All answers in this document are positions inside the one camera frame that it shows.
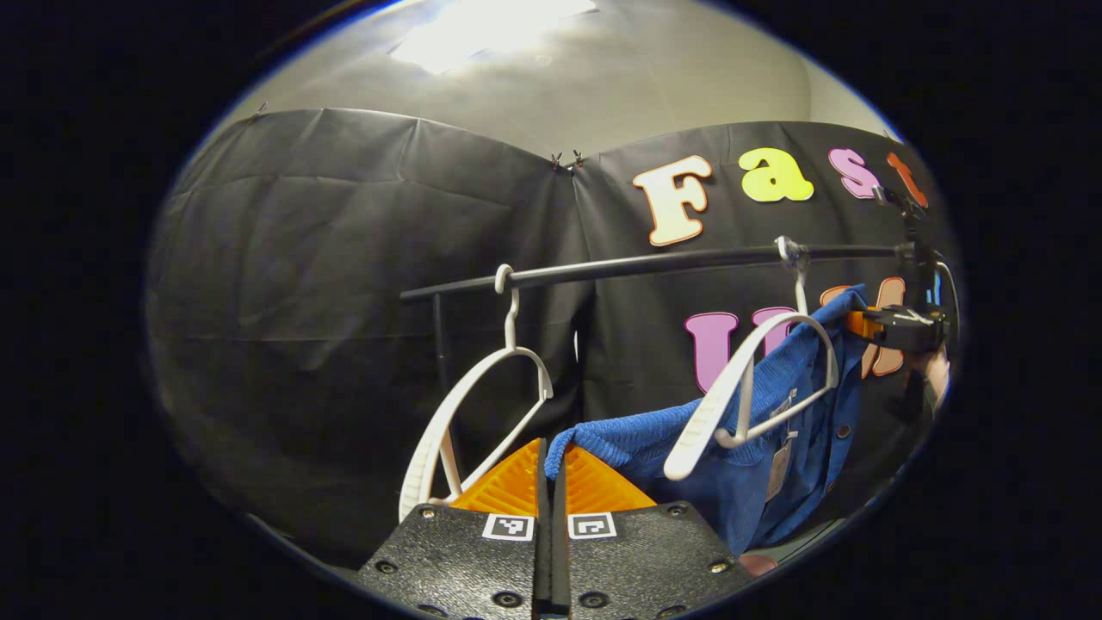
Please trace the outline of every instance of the metal clip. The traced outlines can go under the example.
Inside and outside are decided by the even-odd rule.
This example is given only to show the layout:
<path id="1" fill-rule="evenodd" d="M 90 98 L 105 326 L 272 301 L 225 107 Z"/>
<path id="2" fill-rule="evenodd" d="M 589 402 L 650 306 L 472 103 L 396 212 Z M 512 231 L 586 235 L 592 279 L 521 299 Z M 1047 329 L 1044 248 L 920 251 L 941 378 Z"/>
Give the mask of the metal clip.
<path id="1" fill-rule="evenodd" d="M 264 102 L 260 104 L 260 107 L 257 108 L 257 111 L 252 112 L 252 116 L 249 117 L 249 120 L 246 122 L 246 124 L 252 124 L 258 118 L 260 118 L 260 112 L 264 111 L 264 108 L 267 107 L 268 107 L 268 99 L 264 99 Z"/>

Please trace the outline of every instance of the pink letter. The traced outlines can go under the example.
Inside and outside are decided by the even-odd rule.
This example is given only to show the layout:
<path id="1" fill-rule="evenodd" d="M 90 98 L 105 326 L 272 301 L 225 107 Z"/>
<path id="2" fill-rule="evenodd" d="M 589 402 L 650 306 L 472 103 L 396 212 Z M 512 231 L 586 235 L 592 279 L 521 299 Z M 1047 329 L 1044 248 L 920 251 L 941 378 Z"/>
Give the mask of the pink letter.
<path id="1" fill-rule="evenodd" d="M 880 182 L 867 168 L 865 160 L 853 149 L 833 149 L 829 155 L 831 165 L 842 175 L 842 185 L 858 198 L 873 197 L 873 185 Z"/>
<path id="2" fill-rule="evenodd" d="M 769 319 L 776 317 L 777 315 L 784 315 L 785 313 L 796 313 L 796 309 L 791 307 L 778 306 L 778 307 L 763 307 L 758 309 L 757 313 L 750 317 L 750 322 L 755 327 L 768 322 Z M 768 356 L 774 349 L 780 346 L 780 344 L 788 337 L 788 333 L 792 329 L 792 324 L 787 326 L 779 326 L 771 330 L 769 334 L 765 335 L 765 355 Z"/>
<path id="3" fill-rule="evenodd" d="M 707 391 L 731 361 L 731 333 L 738 327 L 738 317 L 730 313 L 694 315 L 685 320 L 685 331 L 692 335 L 696 387 Z"/>

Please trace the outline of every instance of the orange letter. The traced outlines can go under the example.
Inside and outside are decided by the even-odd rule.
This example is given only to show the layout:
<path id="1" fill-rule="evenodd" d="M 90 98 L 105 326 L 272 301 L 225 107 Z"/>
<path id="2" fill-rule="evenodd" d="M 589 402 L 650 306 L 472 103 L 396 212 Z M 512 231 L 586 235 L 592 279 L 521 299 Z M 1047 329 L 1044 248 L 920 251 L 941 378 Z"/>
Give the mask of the orange letter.
<path id="1" fill-rule="evenodd" d="M 847 285 L 833 286 L 823 291 L 819 295 L 819 305 L 827 305 L 835 296 L 847 289 Z M 903 278 L 888 278 L 880 282 L 880 291 L 876 295 L 876 306 L 898 305 L 903 303 L 904 289 Z M 868 371 L 873 371 L 876 377 L 889 376 L 903 368 L 903 351 L 896 349 L 883 349 L 875 345 L 869 345 L 865 349 L 865 355 L 861 357 L 861 379 L 868 377 Z"/>
<path id="2" fill-rule="evenodd" d="M 899 157 L 897 157 L 895 153 L 888 153 L 888 163 L 892 167 L 895 167 L 896 172 L 899 173 L 899 176 L 903 177 L 904 184 L 907 185 L 907 191 L 910 192 L 910 195 L 915 196 L 915 202 L 922 205 L 922 208 L 926 208 L 926 194 L 918 191 L 918 185 L 916 185 L 915 180 L 911 178 L 910 168 L 907 167 L 907 164 L 899 161 Z"/>

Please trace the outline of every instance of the yellow letter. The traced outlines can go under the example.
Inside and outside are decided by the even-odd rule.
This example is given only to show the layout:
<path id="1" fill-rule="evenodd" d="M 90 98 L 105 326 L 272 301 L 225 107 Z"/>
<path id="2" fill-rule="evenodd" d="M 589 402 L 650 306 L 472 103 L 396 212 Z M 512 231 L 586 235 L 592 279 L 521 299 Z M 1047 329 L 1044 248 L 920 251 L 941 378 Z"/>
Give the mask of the yellow letter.
<path id="1" fill-rule="evenodd" d="M 761 160 L 768 165 L 757 167 Z M 743 176 L 743 191 L 758 202 L 776 202 L 782 197 L 808 199 L 814 186 L 803 177 L 792 155 L 780 149 L 754 149 L 738 157 L 738 165 L 749 170 Z"/>

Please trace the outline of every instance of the black clothing rack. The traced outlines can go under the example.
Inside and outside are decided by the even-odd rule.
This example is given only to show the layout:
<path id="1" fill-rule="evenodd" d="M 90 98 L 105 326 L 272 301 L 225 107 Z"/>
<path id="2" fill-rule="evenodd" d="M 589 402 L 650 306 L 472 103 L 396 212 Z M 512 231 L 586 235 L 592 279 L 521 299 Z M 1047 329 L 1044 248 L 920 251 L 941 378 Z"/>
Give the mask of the black clothing rack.
<path id="1" fill-rule="evenodd" d="M 800 252 L 811 262 L 825 260 L 860 260 L 867 258 L 895 258 L 900 261 L 912 259 L 912 243 L 897 246 L 878 244 L 811 244 L 798 246 Z M 612 260 L 577 262 L 562 267 L 545 267 L 514 271 L 505 276 L 505 287 L 531 287 L 562 282 L 598 280 L 622 275 L 639 275 L 669 271 L 687 271 L 707 267 L 735 267 L 750 264 L 776 264 L 781 262 L 776 244 L 741 247 L 727 249 L 703 249 L 677 251 Z M 436 336 L 436 369 L 440 384 L 447 393 L 451 379 L 447 370 L 447 333 L 444 323 L 444 296 L 449 294 L 494 290 L 494 275 L 472 278 L 443 284 L 435 284 L 403 291 L 399 298 L 403 302 L 432 297 L 433 327 Z"/>

